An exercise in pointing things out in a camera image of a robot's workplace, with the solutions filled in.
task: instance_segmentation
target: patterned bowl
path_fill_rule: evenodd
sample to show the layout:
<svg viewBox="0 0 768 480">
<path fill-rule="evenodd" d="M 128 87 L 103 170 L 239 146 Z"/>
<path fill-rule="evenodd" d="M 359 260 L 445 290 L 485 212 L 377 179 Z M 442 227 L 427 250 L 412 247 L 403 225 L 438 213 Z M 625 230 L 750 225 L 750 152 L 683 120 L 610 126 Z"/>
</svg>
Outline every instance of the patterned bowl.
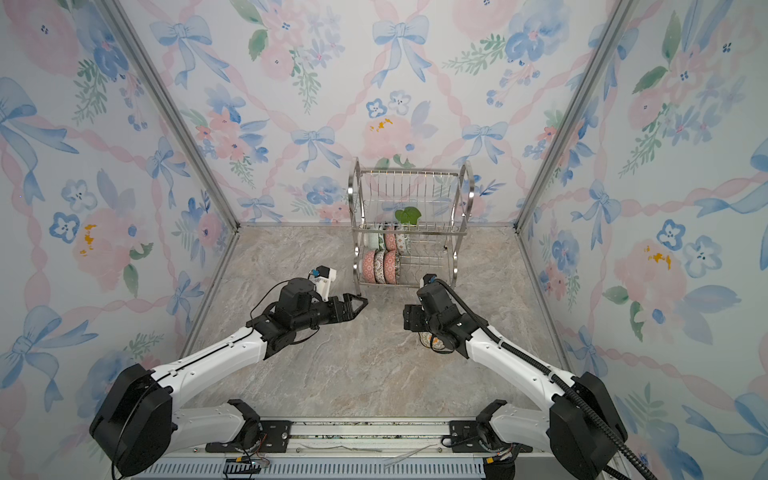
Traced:
<svg viewBox="0 0 768 480">
<path fill-rule="evenodd" d="M 400 274 L 400 254 L 394 250 L 384 256 L 384 279 L 390 285 L 397 285 Z"/>
<path fill-rule="evenodd" d="M 373 257 L 373 275 L 376 277 L 376 283 L 386 283 L 384 277 L 384 255 L 385 250 L 379 250 Z"/>
<path fill-rule="evenodd" d="M 373 259 L 376 252 L 368 250 L 362 258 L 362 279 L 366 283 L 376 283 L 376 275 L 373 273 Z"/>
</svg>

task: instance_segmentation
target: pink flower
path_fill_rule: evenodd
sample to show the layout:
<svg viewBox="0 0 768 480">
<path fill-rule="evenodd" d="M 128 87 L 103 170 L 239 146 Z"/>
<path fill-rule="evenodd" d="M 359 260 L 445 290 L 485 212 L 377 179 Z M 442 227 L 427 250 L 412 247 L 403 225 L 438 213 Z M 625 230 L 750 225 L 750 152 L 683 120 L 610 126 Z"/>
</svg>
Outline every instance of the pink flower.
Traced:
<svg viewBox="0 0 768 480">
<path fill-rule="evenodd" d="M 197 225 L 197 236 L 200 238 L 202 247 L 212 247 L 216 245 L 221 235 L 221 220 L 216 214 L 204 214 Z"/>
<path fill-rule="evenodd" d="M 497 31 L 509 23 L 517 10 L 515 0 L 502 2 L 455 2 L 453 4 L 453 23 L 456 28 L 471 40 L 480 40 L 490 31 Z"/>
<path fill-rule="evenodd" d="M 270 30 L 270 44 L 283 47 L 303 45 L 301 34 L 304 31 L 304 22 L 299 12 L 293 9 L 293 0 L 283 0 L 282 6 L 270 3 L 270 7 L 271 12 L 261 15 Z"/>
<path fill-rule="evenodd" d="M 558 129 L 555 127 L 544 127 L 544 133 L 536 137 L 537 141 L 546 140 L 547 142 L 552 141 L 554 138 L 554 134 L 558 132 Z"/>
<path fill-rule="evenodd" d="M 336 202 L 333 205 L 323 205 L 317 213 L 320 218 L 330 223 L 339 223 L 349 219 L 349 205 Z"/>
<path fill-rule="evenodd" d="M 670 480 L 669 470 L 657 450 L 643 437 L 629 432 L 627 447 L 656 475 L 658 480 Z"/>
<path fill-rule="evenodd" d="M 3 4 L 16 45 L 32 63 L 50 74 L 78 73 L 80 45 L 63 8 L 48 0 L 3 0 Z"/>
<path fill-rule="evenodd" d="M 633 302 L 643 309 L 635 322 L 643 323 L 643 338 L 672 343 L 672 332 L 682 329 L 683 319 L 674 313 L 675 304 L 686 293 L 686 277 L 680 261 L 658 243 L 637 242 L 626 258 L 616 260 L 614 274 L 624 284 Z"/>
<path fill-rule="evenodd" d="M 547 267 L 544 269 L 544 271 L 547 273 L 547 276 L 549 277 L 549 283 L 551 285 L 552 290 L 554 290 L 554 297 L 560 300 L 561 298 L 563 298 L 563 295 L 565 295 L 565 287 L 566 287 L 565 275 L 560 270 L 558 270 L 554 262 L 550 262 L 547 265 Z"/>
<path fill-rule="evenodd" d="M 100 208 L 81 224 L 82 233 L 75 238 L 72 256 L 78 269 L 94 276 L 102 292 L 114 290 L 131 262 L 129 253 L 142 252 L 146 233 L 133 216 L 118 218 L 111 208 Z"/>
<path fill-rule="evenodd" d="M 362 139 L 365 142 L 362 155 L 376 160 L 405 153 L 407 144 L 416 146 L 411 123 L 405 118 L 380 117 L 370 121 L 366 124 Z"/>
<path fill-rule="evenodd" d="M 650 122 L 656 120 L 663 104 L 661 91 L 657 88 L 649 88 L 638 95 L 629 107 L 629 125 L 640 130 Z"/>
<path fill-rule="evenodd" d="M 208 127 L 195 127 L 197 129 L 197 135 L 195 135 L 195 138 L 198 140 L 205 140 L 206 138 L 208 140 L 211 139 L 210 136 L 210 129 Z"/>
<path fill-rule="evenodd" d="M 248 154 L 248 144 L 234 135 L 217 135 L 216 144 L 216 155 L 219 158 L 241 162 Z"/>
<path fill-rule="evenodd" d="M 261 66 L 267 77 L 283 81 L 290 78 L 293 71 L 293 58 L 287 48 L 273 45 L 261 52 Z"/>
<path fill-rule="evenodd" d="M 240 131 L 240 125 L 237 122 L 230 120 L 229 112 L 225 111 L 223 114 L 218 114 L 215 111 L 209 111 L 208 116 L 210 120 L 210 129 L 212 131 L 220 132 L 225 135 L 235 135 Z"/>
</svg>

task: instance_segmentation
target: black cable sleeve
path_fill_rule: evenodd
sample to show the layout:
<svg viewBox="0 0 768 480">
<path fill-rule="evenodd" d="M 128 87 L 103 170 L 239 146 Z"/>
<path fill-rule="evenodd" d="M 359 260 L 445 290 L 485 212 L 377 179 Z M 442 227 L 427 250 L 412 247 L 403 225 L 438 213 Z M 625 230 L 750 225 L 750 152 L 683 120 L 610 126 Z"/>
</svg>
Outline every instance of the black cable sleeve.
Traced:
<svg viewBox="0 0 768 480">
<path fill-rule="evenodd" d="M 608 465 L 606 465 L 605 468 L 603 468 L 603 472 L 609 474 L 614 478 L 618 478 L 618 480 L 632 480 L 631 478 L 627 477 L 625 474 L 619 472 L 614 468 L 609 467 Z"/>
<path fill-rule="evenodd" d="M 464 303 L 464 300 L 458 296 L 458 294 L 453 290 L 453 288 L 451 288 L 450 285 L 448 285 L 445 281 L 440 280 L 439 278 L 435 279 L 435 282 L 439 283 L 443 286 L 443 288 L 445 288 L 445 291 L 447 291 L 461 306 L 461 308 L 463 308 L 464 311 L 467 312 L 470 317 L 472 317 L 472 319 L 478 324 L 480 329 L 482 329 L 482 331 L 485 333 L 485 335 L 488 336 L 489 339 L 491 339 L 493 342 L 499 343 L 501 348 L 523 359 L 526 363 L 532 365 L 546 376 L 551 375 L 552 382 L 554 382 L 555 385 L 559 386 L 563 390 L 565 398 L 571 400 L 574 405 L 576 405 L 584 412 L 587 418 L 589 418 L 590 421 L 594 423 L 595 426 L 597 426 L 614 445 L 616 445 L 619 452 L 621 452 L 621 454 L 632 464 L 632 466 L 634 466 L 637 471 L 640 472 L 643 478 L 646 480 L 657 480 L 656 475 L 654 475 L 654 473 L 648 469 L 648 467 L 634 454 L 634 452 L 632 452 L 629 447 L 624 444 L 624 441 L 621 439 L 621 437 L 616 435 L 616 432 L 614 432 L 611 427 L 608 426 L 608 424 L 605 423 L 605 421 L 563 379 L 557 375 L 553 375 L 552 371 L 546 365 L 543 365 L 538 360 L 531 358 L 529 355 L 520 351 L 519 349 L 516 349 L 514 346 L 509 345 L 508 343 L 500 343 L 501 339 L 488 328 L 488 321 L 473 312 L 472 309 L 470 309 L 469 306 Z"/>
</svg>

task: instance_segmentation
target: leaf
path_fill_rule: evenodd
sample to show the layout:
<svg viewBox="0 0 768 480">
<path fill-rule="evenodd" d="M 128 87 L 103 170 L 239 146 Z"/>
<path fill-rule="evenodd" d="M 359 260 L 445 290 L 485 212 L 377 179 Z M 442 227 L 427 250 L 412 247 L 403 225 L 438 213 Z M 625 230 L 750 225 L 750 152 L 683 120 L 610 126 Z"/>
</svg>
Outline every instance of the leaf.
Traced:
<svg viewBox="0 0 768 480">
<path fill-rule="evenodd" d="M 133 293 L 134 298 L 139 296 L 139 272 L 136 267 L 130 263 L 123 269 L 123 281 L 128 291 Z"/>
<path fill-rule="evenodd" d="M 640 305 L 639 302 L 632 302 L 632 304 L 629 306 L 629 323 L 632 326 L 632 331 L 634 332 L 634 335 L 639 339 L 641 342 L 643 341 L 643 323 L 635 322 L 634 316 L 637 315 L 638 312 L 640 312 L 643 309 L 643 307 Z"/>
<path fill-rule="evenodd" d="M 248 0 L 230 0 L 230 3 L 244 20 L 258 25 L 264 25 L 264 22 L 261 20 L 261 15 L 259 14 L 259 11 L 256 10 L 256 6 L 253 3 L 248 2 Z"/>
<path fill-rule="evenodd" d="M 135 249 L 135 248 L 132 248 L 132 249 L 131 249 L 131 252 L 129 252 L 128 254 L 129 254 L 129 255 L 131 256 L 131 258 L 132 258 L 132 259 L 134 259 L 134 260 L 141 260 L 142 258 L 145 258 L 147 255 L 149 255 L 150 253 L 152 253 L 152 246 L 153 246 L 153 245 L 154 245 L 154 243 L 149 243 L 149 244 L 147 244 L 147 245 L 144 245 L 144 244 L 142 243 L 142 244 L 141 244 L 141 249 L 143 250 L 143 252 L 142 252 L 142 253 L 138 253 L 138 252 L 136 251 L 136 249 Z"/>
<path fill-rule="evenodd" d="M 696 31 L 696 26 L 699 23 L 700 13 L 701 0 L 693 0 L 690 3 L 690 7 L 688 7 L 688 12 L 685 14 L 685 20 L 683 21 L 683 32 L 680 38 L 683 51 L 688 51 L 688 47 L 694 38 L 694 32 Z"/>
<path fill-rule="evenodd" d="M 670 23 L 667 25 L 667 33 L 664 35 L 664 42 L 661 44 L 661 55 L 667 59 L 667 63 L 672 63 L 672 58 L 677 53 L 677 47 L 680 45 L 680 19 L 676 12 L 672 12 Z"/>
<path fill-rule="evenodd" d="M 667 69 L 661 66 L 649 71 L 643 75 L 639 82 L 634 86 L 632 93 L 636 94 L 637 92 L 643 91 L 646 88 L 655 86 L 657 83 L 659 83 L 659 81 L 661 81 L 665 73 L 667 73 Z"/>
<path fill-rule="evenodd" d="M 627 289 L 621 285 L 612 286 L 603 292 L 603 296 L 617 305 L 624 305 L 629 300 Z"/>
<path fill-rule="evenodd" d="M 741 302 L 741 298 L 725 286 L 705 285 L 688 293 L 683 301 L 697 312 L 717 313 Z"/>
<path fill-rule="evenodd" d="M 269 39 L 266 36 L 266 30 L 256 30 L 248 41 L 248 53 L 250 53 L 250 59 L 256 60 L 268 44 Z"/>
</svg>

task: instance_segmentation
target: cable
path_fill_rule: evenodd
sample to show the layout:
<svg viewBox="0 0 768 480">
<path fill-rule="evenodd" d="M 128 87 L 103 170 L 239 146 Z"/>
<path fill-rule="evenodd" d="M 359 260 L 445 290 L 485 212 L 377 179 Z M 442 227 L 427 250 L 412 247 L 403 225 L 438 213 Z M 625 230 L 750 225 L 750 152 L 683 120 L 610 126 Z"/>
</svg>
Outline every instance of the cable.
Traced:
<svg viewBox="0 0 768 480">
<path fill-rule="evenodd" d="M 262 296 L 262 297 L 261 297 L 261 300 L 259 300 L 259 303 L 257 303 L 257 304 L 256 304 L 256 306 L 250 310 L 250 319 L 251 319 L 251 320 L 253 320 L 253 311 L 254 311 L 254 310 L 255 310 L 255 309 L 256 309 L 256 308 L 257 308 L 259 305 L 261 305 L 261 303 L 264 301 L 264 299 L 266 298 L 266 296 L 267 296 L 267 295 L 269 295 L 269 294 L 270 294 L 270 292 L 271 292 L 272 290 L 275 290 L 275 287 L 276 287 L 276 286 L 278 286 L 278 285 L 282 285 L 283 283 L 288 283 L 289 281 L 290 281 L 290 280 L 283 280 L 282 282 L 278 282 L 278 283 L 275 283 L 275 284 L 272 286 L 272 288 L 270 288 L 269 290 L 267 290 L 267 292 L 266 292 L 266 293 L 264 293 L 264 296 Z"/>
<path fill-rule="evenodd" d="M 618 480 L 632 480 L 631 478 L 627 477 L 625 474 L 619 472 L 614 468 L 609 467 L 608 465 L 606 465 L 605 468 L 603 468 L 603 472 L 609 474 L 614 478 L 618 478 Z"/>
<path fill-rule="evenodd" d="M 301 339 L 301 340 L 298 340 L 298 341 L 296 341 L 296 342 L 293 342 L 293 343 L 291 343 L 291 345 L 299 345 L 300 343 L 304 343 L 304 342 L 306 342 L 307 340 L 309 340 L 309 339 L 311 339 L 312 337 L 314 337 L 315 335 L 317 335 L 317 333 L 318 333 L 319 331 L 320 331 L 320 329 L 317 329 L 317 330 L 315 330 L 315 333 L 313 333 L 312 335 L 310 335 L 310 336 L 306 337 L 305 339 Z"/>
<path fill-rule="evenodd" d="M 451 288 L 450 285 L 448 285 L 445 281 L 440 280 L 439 278 L 435 278 L 435 282 L 439 283 L 440 285 L 445 288 L 445 291 L 447 291 L 455 300 L 456 302 L 461 306 L 461 308 L 464 309 L 465 312 L 467 312 L 470 317 L 478 324 L 480 329 L 485 333 L 485 335 L 488 336 L 489 339 L 491 339 L 493 342 L 498 343 L 499 346 L 508 352 L 514 354 L 515 356 L 523 359 L 528 364 L 534 366 L 537 370 L 544 373 L 546 376 L 549 376 L 554 382 L 555 385 L 559 386 L 564 393 L 564 396 L 571 400 L 578 408 L 581 409 L 582 412 L 587 416 L 587 418 L 592 421 L 592 423 L 597 426 L 601 432 L 605 436 L 608 437 L 611 442 L 616 445 L 616 448 L 621 452 L 621 454 L 634 466 L 638 472 L 645 478 L 646 480 L 657 480 L 656 475 L 648 469 L 648 467 L 632 452 L 629 447 L 627 447 L 624 444 L 624 441 L 616 435 L 616 432 L 611 429 L 610 426 L 608 426 L 607 423 L 559 376 L 552 373 L 552 371 L 546 366 L 541 364 L 541 362 L 537 361 L 536 359 L 531 358 L 529 355 L 527 355 L 524 352 L 521 352 L 520 350 L 516 349 L 514 346 L 509 345 L 508 343 L 503 343 L 502 339 L 497 337 L 489 328 L 488 328 L 488 321 L 482 317 L 480 317 L 477 313 L 473 312 L 472 309 L 469 308 L 469 306 L 464 303 L 464 300 L 458 294 Z"/>
</svg>

